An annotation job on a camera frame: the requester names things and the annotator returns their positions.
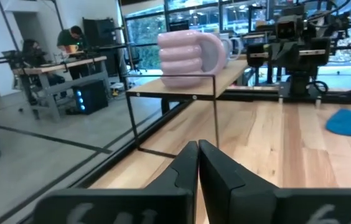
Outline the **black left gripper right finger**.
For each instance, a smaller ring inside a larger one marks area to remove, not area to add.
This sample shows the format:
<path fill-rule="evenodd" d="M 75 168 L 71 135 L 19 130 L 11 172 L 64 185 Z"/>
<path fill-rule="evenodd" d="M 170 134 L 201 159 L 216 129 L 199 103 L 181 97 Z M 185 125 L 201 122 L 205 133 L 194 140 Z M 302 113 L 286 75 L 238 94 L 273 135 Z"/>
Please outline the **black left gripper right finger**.
<path fill-rule="evenodd" d="M 351 224 L 351 189 L 279 188 L 199 141 L 210 224 Z"/>

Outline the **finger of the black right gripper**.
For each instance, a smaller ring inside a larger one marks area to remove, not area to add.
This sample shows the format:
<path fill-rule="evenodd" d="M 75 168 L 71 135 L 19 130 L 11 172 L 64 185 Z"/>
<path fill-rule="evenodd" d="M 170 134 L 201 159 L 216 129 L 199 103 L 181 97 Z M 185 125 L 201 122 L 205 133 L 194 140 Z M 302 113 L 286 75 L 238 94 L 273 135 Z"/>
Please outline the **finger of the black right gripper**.
<path fill-rule="evenodd" d="M 289 61 L 298 61 L 299 59 L 299 45 L 297 42 L 286 43 L 286 58 Z"/>
<path fill-rule="evenodd" d="M 271 60 L 282 60 L 285 56 L 284 51 L 285 43 L 272 43 L 271 44 Z"/>

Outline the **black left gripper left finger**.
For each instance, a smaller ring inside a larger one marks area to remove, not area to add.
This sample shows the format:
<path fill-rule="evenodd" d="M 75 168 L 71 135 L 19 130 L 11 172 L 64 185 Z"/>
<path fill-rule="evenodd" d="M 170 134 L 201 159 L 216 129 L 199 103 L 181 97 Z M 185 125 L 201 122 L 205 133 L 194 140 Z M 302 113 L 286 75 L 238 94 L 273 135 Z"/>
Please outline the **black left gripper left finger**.
<path fill-rule="evenodd" d="M 192 141 L 143 189 L 62 189 L 41 199 L 34 224 L 194 224 L 199 147 Z"/>

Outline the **large white mug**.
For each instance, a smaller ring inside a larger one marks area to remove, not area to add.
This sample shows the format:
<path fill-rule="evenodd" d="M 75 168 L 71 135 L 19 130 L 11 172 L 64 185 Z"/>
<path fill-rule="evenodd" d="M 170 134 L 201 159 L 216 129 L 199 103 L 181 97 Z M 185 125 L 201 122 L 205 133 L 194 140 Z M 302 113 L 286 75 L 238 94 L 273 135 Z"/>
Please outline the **large white mug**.
<path fill-rule="evenodd" d="M 239 37 L 231 37 L 231 55 L 230 60 L 237 60 L 243 50 L 243 42 Z"/>

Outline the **grey lavender mug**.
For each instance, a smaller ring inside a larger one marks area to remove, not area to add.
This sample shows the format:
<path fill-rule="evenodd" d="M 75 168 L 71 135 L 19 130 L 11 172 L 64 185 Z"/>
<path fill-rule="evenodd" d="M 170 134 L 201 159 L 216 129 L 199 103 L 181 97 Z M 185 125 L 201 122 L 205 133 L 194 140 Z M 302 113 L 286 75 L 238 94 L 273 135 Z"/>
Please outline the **grey lavender mug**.
<path fill-rule="evenodd" d="M 230 55 L 231 55 L 233 44 L 229 38 L 228 33 L 221 34 L 219 32 L 214 32 L 213 35 L 215 35 L 218 39 L 221 40 L 222 46 L 225 49 L 226 57 L 225 57 L 225 64 L 223 66 L 225 68 L 230 61 Z M 202 41 L 200 46 L 202 48 L 202 71 L 208 72 L 212 70 L 217 64 L 217 60 L 218 60 L 217 48 L 211 42 L 208 42 L 206 40 Z"/>

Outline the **pink ribbed mug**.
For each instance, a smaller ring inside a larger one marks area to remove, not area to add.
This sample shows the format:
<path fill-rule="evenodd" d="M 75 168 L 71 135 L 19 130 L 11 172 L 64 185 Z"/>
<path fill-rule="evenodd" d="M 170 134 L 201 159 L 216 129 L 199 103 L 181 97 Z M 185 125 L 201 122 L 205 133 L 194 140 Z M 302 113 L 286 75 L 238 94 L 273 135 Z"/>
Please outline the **pink ribbed mug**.
<path fill-rule="evenodd" d="M 168 88 L 192 88 L 218 75 L 227 62 L 222 41 L 211 33 L 178 30 L 157 36 L 161 81 Z"/>

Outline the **black computer with blue lights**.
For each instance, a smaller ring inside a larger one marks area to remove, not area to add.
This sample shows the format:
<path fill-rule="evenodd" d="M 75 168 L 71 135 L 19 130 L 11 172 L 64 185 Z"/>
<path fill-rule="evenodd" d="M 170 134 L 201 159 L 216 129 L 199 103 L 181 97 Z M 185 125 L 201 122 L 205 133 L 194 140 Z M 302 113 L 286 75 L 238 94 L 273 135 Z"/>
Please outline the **black computer with blue lights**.
<path fill-rule="evenodd" d="M 108 106 L 108 95 L 103 80 L 92 80 L 72 86 L 77 111 L 92 114 Z"/>

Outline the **black office chair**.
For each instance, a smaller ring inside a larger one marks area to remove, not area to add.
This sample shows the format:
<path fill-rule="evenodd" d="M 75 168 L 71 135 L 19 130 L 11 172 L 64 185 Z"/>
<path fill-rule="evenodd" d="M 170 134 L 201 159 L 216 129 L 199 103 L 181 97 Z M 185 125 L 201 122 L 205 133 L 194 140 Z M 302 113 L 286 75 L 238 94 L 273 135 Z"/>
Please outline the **black office chair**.
<path fill-rule="evenodd" d="M 127 66 L 129 66 L 129 72 L 136 72 L 142 75 L 141 69 L 138 67 L 139 63 L 142 61 L 140 54 L 136 47 L 130 46 L 126 49 L 124 53 L 124 61 Z"/>

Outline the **wooden top desk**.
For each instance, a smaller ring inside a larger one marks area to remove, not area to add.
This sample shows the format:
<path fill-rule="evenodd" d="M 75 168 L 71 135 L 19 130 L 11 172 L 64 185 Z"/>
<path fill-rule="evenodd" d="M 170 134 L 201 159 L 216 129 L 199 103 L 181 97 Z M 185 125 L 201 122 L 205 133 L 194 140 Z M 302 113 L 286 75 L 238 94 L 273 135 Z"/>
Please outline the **wooden top desk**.
<path fill-rule="evenodd" d="M 59 105 L 64 104 L 65 101 L 55 101 L 54 95 L 59 94 L 63 91 L 71 89 L 75 85 L 83 84 L 90 81 L 102 81 L 103 86 L 106 88 L 106 97 L 110 97 L 110 83 L 108 81 L 108 74 L 106 72 L 106 67 L 104 61 L 106 60 L 105 56 L 93 57 L 83 60 L 76 60 L 74 62 L 62 62 L 56 65 L 44 65 L 43 67 L 35 67 L 35 68 L 15 68 L 12 70 L 13 74 L 21 76 L 21 75 L 38 75 L 39 80 L 42 84 L 42 90 L 44 92 L 44 96 L 40 101 L 46 102 L 46 105 L 35 105 L 30 106 L 32 110 L 43 111 L 47 110 L 53 117 L 55 121 L 60 120 L 60 112 Z M 58 85 L 50 86 L 47 75 L 51 72 L 55 72 L 57 70 L 68 70 L 71 67 L 76 67 L 80 65 L 97 65 L 101 64 L 102 71 L 100 73 L 92 74 L 86 77 L 81 77 L 76 80 L 68 81 L 65 83 L 61 83 Z"/>

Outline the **black cabinet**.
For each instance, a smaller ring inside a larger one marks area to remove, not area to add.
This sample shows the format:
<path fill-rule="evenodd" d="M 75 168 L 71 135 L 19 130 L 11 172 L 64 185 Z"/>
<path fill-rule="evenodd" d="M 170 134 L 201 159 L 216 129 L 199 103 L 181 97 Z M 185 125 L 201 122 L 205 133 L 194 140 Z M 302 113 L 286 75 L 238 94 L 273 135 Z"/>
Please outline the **black cabinet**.
<path fill-rule="evenodd" d="M 97 20 L 83 18 L 83 28 L 87 42 L 93 47 L 116 43 L 115 22 L 112 18 Z"/>

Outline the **person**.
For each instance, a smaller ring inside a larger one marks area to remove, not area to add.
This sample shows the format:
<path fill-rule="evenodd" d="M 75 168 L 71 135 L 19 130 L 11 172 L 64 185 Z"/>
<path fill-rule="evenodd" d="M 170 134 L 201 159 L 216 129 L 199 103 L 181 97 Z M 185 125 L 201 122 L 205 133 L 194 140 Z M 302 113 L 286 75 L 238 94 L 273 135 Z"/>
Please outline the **person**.
<path fill-rule="evenodd" d="M 32 67 L 34 65 L 43 65 L 49 63 L 46 59 L 45 56 L 42 54 L 43 51 L 38 43 L 38 41 L 34 39 L 25 39 L 22 47 L 22 52 L 27 55 L 35 55 L 37 56 L 33 58 L 29 58 L 28 60 L 25 60 L 26 63 L 31 65 Z M 31 78 L 36 78 L 37 83 L 36 85 L 38 87 L 41 87 L 41 82 L 39 81 L 38 75 L 21 75 L 21 83 L 24 89 L 24 92 L 26 94 L 27 100 L 31 105 L 36 105 L 37 100 L 33 97 L 32 92 L 31 92 L 31 87 L 30 87 L 30 80 Z M 65 82 L 64 77 L 57 75 L 57 74 L 48 74 L 47 75 L 48 81 L 50 86 L 52 85 L 57 85 Z"/>
<path fill-rule="evenodd" d="M 83 50 L 88 46 L 81 27 L 72 26 L 69 29 L 60 31 L 57 37 L 57 47 L 60 50 L 66 51 L 66 47 L 69 45 L 77 45 L 79 46 L 79 50 Z M 68 71 L 70 72 L 73 80 L 88 76 L 88 68 L 86 64 L 70 67 Z"/>

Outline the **wooden shelf with black frame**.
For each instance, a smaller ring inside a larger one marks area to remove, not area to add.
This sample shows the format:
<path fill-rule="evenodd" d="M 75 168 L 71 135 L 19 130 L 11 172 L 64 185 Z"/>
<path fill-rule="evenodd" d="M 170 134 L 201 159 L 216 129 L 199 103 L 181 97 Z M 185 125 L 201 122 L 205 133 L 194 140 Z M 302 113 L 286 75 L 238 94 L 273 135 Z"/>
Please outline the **wooden shelf with black frame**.
<path fill-rule="evenodd" d="M 154 135 L 157 131 L 170 123 L 172 119 L 177 118 L 179 114 L 188 108 L 195 101 L 209 101 L 213 106 L 213 122 L 215 131 L 215 143 L 220 144 L 218 132 L 218 109 L 217 98 L 238 78 L 247 68 L 245 60 L 232 62 L 227 68 L 223 69 L 218 75 L 205 75 L 204 80 L 197 87 L 184 88 L 167 88 L 160 81 L 156 80 L 147 82 L 141 86 L 133 87 L 126 91 L 126 101 L 128 104 L 129 117 L 131 120 L 132 130 L 134 133 L 133 144 L 135 149 L 174 158 L 175 155 L 167 152 L 153 151 L 143 148 L 141 145 Z M 141 133 L 138 133 L 134 119 L 133 107 L 131 104 L 132 97 L 160 98 L 162 116 Z"/>

